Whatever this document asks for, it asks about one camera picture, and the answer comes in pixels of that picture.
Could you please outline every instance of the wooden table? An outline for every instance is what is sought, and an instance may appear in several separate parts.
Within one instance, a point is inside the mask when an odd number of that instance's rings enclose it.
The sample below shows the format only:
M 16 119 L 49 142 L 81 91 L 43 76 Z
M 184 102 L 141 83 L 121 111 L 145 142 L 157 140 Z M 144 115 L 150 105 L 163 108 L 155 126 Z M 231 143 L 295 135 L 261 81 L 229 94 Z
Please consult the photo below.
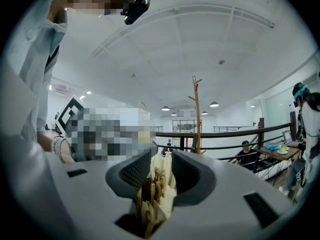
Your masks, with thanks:
M 268 143 L 268 144 L 266 144 L 266 146 L 267 145 L 279 146 L 279 145 L 283 145 L 283 144 L 284 144 L 283 141 L 279 141 L 279 142 L 276 142 L 276 143 Z M 262 146 L 260 148 L 257 147 L 254 150 L 257 151 L 257 152 L 260 152 L 261 154 L 273 157 L 275 159 L 279 159 L 279 160 L 285 161 L 285 160 L 291 159 L 292 157 L 294 157 L 296 154 L 298 154 L 300 152 L 300 149 L 297 148 L 297 147 L 290 147 L 289 146 L 288 148 L 289 148 L 289 150 L 288 150 L 287 154 L 279 154 L 278 150 L 268 150 L 264 146 Z

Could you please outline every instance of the ceiling light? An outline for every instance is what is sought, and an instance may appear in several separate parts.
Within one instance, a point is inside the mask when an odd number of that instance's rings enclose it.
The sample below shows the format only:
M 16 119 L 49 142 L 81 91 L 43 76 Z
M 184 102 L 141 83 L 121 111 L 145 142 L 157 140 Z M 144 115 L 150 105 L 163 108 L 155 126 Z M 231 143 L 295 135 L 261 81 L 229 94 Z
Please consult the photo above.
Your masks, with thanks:
M 170 110 L 170 108 L 168 107 L 168 106 L 164 106 L 163 108 L 162 108 L 162 111 L 169 111 Z
M 218 102 L 212 102 L 211 104 L 210 104 L 210 107 L 211 108 L 215 108 L 215 107 L 219 107 L 219 104 L 218 104 Z

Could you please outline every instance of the railing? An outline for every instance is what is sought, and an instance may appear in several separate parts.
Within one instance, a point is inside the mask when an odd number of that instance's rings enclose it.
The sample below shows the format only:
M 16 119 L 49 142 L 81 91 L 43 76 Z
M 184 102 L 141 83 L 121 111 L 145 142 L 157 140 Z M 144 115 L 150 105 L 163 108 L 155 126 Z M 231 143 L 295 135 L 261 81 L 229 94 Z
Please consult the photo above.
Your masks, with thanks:
M 277 136 L 274 138 L 270 138 L 267 140 L 264 140 L 264 133 L 284 129 L 290 127 L 291 132 L 295 132 L 296 130 L 294 129 L 295 122 L 291 121 L 290 123 L 278 125 L 278 126 L 273 126 L 273 127 L 267 127 L 263 128 L 264 126 L 264 121 L 262 118 L 262 121 L 260 122 L 260 127 L 259 129 L 253 129 L 253 130 L 243 130 L 243 131 L 234 131 L 234 132 L 220 132 L 220 133 L 201 133 L 200 137 L 201 139 L 205 138 L 230 138 L 230 137 L 239 137 L 239 136 L 249 136 L 249 135 L 255 135 L 254 139 L 249 143 L 250 147 L 257 145 L 258 147 L 261 147 L 264 143 L 266 142 L 271 142 L 273 140 L 282 138 L 283 136 Z M 193 138 L 194 134 L 193 133 L 175 133 L 175 132 L 156 132 L 157 137 L 169 137 L 169 138 L 180 138 L 180 146 L 166 146 L 166 145 L 158 145 L 159 147 L 162 148 L 170 148 L 170 149 L 179 149 L 182 151 L 187 151 L 191 150 L 191 147 L 185 147 L 185 138 Z M 201 147 L 200 150 L 222 150 L 222 149 L 234 149 L 234 148 L 241 148 L 243 146 L 247 146 L 248 144 L 245 145 L 234 145 L 234 146 L 224 146 L 224 147 Z M 242 166 L 249 166 L 249 165 L 254 165 L 253 167 L 253 172 L 258 173 L 263 170 L 266 170 L 278 163 L 280 163 L 280 160 L 274 159 L 270 164 L 266 164 L 264 166 L 261 166 L 258 168 L 258 165 L 261 165 L 262 162 L 269 160 L 270 158 L 263 158 L 260 159 L 260 154 L 259 152 L 255 153 L 250 153 L 250 154 L 245 154 L 245 155 L 239 155 L 237 157 L 231 156 L 231 157 L 224 157 L 224 158 L 218 158 L 219 160 L 228 160 L 228 162 L 231 162 L 234 159 L 237 158 L 243 158 L 243 157 L 249 157 L 249 156 L 254 156 L 255 155 L 255 161 L 242 164 Z
M 214 126 L 213 132 L 214 133 L 232 133 L 237 132 L 240 130 L 240 128 L 244 127 L 252 127 L 252 126 Z

